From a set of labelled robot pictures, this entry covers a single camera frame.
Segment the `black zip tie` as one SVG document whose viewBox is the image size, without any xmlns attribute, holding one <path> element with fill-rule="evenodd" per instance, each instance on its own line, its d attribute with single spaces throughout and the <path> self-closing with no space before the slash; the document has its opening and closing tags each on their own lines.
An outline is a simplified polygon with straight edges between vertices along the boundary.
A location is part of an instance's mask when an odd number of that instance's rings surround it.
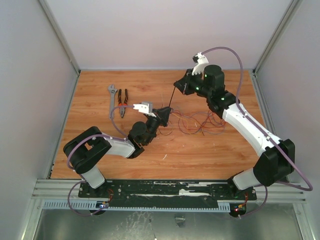
<svg viewBox="0 0 320 240">
<path fill-rule="evenodd" d="M 173 96 L 175 94 L 175 90 L 176 90 L 176 86 L 174 86 L 174 88 L 173 88 L 173 91 L 172 91 L 172 94 L 171 94 L 171 97 L 170 97 L 170 100 L 169 100 L 168 107 L 171 107 Z"/>
</svg>

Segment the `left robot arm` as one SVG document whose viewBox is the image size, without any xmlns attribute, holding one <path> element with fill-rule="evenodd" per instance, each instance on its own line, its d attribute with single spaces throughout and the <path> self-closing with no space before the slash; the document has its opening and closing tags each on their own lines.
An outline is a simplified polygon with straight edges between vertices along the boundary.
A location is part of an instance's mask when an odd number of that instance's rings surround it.
<svg viewBox="0 0 320 240">
<path fill-rule="evenodd" d="M 143 113 L 146 122 L 136 122 L 124 138 L 102 133 L 96 126 L 69 141 L 63 152 L 68 168 L 74 170 L 90 186 L 96 197 L 103 197 L 108 190 L 105 177 L 97 164 L 105 155 L 134 159 L 144 151 L 157 136 L 159 127 L 167 127 L 172 108 L 169 106 L 151 109 L 149 103 L 134 104 L 134 110 Z"/>
</svg>

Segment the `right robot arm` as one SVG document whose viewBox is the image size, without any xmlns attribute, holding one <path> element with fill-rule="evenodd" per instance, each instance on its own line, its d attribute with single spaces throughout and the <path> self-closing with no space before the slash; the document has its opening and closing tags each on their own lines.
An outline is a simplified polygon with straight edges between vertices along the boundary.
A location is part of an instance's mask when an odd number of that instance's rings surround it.
<svg viewBox="0 0 320 240">
<path fill-rule="evenodd" d="M 295 144 L 269 132 L 246 111 L 236 96 L 225 89 L 225 74 L 220 66 L 208 65 L 199 74 L 187 69 L 173 85 L 184 95 L 197 94 L 205 98 L 208 108 L 233 126 L 259 157 L 254 167 L 227 180 L 230 198 L 239 199 L 245 190 L 254 186 L 269 187 L 294 171 Z"/>
</svg>

